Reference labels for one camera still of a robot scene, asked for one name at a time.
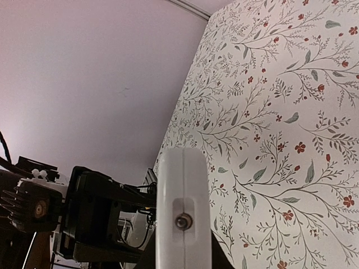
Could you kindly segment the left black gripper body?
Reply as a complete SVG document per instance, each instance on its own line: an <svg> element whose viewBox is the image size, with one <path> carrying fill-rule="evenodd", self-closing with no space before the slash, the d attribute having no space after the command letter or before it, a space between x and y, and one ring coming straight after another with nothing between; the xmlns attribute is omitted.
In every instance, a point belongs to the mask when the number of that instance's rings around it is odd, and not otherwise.
<svg viewBox="0 0 359 269"><path fill-rule="evenodd" d="M156 176L152 169L147 170L145 184L134 186L74 167L53 252L76 262L138 263L141 246L129 245L119 232L122 212L145 214L148 224L154 223Z"/></svg>

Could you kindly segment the white red remote control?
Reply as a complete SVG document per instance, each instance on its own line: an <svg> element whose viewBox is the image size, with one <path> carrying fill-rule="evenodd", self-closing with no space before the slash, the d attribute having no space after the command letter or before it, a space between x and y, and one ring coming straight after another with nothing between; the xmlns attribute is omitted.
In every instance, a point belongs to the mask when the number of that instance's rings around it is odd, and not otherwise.
<svg viewBox="0 0 359 269"><path fill-rule="evenodd" d="M176 148L159 159L157 268L211 268L207 165L199 149Z"/></svg>

